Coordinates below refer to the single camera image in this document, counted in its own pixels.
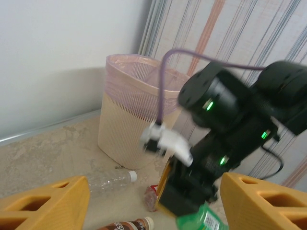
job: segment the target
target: brown bottle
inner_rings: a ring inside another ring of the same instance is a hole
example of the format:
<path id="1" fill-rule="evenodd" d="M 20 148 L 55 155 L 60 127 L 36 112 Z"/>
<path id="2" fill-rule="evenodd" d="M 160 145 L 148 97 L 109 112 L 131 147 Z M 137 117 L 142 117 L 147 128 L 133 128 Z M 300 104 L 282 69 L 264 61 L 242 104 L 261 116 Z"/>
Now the brown bottle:
<path id="1" fill-rule="evenodd" d="M 97 230 L 153 230 L 154 222 L 150 217 L 136 219 L 135 221 L 116 222 Z"/>

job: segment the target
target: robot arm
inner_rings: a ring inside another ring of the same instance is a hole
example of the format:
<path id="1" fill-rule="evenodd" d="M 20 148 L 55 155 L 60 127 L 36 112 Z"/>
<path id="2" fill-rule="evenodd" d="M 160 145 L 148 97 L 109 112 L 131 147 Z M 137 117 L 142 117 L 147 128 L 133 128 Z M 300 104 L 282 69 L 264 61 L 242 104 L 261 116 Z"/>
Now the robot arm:
<path id="1" fill-rule="evenodd" d="M 180 134 L 152 124 L 142 140 L 146 150 L 174 152 L 159 203 L 181 216 L 216 200 L 216 179 L 269 139 L 279 139 L 272 116 L 295 135 L 307 128 L 307 69 L 275 62 L 248 87 L 211 62 L 185 83 L 178 102 L 209 134 L 188 150 Z"/>

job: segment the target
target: green plastic bottle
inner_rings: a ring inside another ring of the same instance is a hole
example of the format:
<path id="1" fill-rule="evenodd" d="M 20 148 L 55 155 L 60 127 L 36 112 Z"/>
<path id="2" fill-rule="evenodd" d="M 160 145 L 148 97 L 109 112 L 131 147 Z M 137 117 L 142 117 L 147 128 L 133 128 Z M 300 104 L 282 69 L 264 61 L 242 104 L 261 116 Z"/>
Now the green plastic bottle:
<path id="1" fill-rule="evenodd" d="M 176 218 L 176 224 L 179 230 L 229 230 L 207 204 L 197 213 Z"/>

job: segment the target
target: white wall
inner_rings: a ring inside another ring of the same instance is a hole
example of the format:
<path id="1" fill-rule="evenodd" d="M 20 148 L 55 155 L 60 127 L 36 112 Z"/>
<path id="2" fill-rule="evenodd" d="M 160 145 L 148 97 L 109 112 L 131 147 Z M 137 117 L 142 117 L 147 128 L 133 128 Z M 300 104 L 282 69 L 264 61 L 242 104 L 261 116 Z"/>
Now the white wall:
<path id="1" fill-rule="evenodd" d="M 136 53 L 150 0 L 0 7 L 0 139 L 101 106 L 105 57 Z"/>

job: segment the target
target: bottle cap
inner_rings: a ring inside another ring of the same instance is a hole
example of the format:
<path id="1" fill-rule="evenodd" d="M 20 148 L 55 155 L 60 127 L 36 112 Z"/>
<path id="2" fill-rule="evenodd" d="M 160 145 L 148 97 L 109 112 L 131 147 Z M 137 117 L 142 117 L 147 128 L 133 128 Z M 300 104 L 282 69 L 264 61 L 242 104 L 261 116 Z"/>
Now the bottle cap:
<path id="1" fill-rule="evenodd" d="M 131 182 L 135 182 L 138 176 L 136 175 L 135 171 L 129 171 L 129 174 L 131 176 Z"/>
<path id="2" fill-rule="evenodd" d="M 154 220 L 151 219 L 150 217 L 144 217 L 143 219 L 146 220 L 147 223 L 148 223 L 148 230 L 153 230 L 154 229 L 154 222 L 153 222 Z"/>

